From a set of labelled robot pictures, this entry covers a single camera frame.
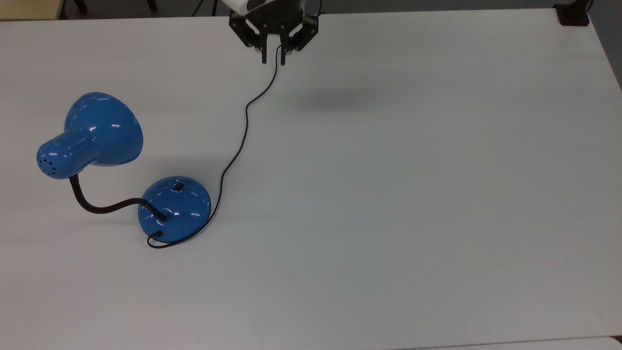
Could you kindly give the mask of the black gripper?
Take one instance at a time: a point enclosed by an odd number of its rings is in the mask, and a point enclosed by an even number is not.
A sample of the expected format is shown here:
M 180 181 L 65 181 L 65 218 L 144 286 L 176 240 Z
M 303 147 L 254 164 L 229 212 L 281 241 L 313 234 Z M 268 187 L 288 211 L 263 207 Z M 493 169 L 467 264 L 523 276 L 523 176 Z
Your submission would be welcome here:
M 263 24 L 280 29 L 282 66 L 288 54 L 301 51 L 319 31 L 319 17 L 304 16 L 303 0 L 247 0 L 243 9 L 247 10 L 245 16 L 229 14 L 229 26 L 244 46 L 261 53 L 262 64 L 267 64 L 267 33 L 262 31 Z

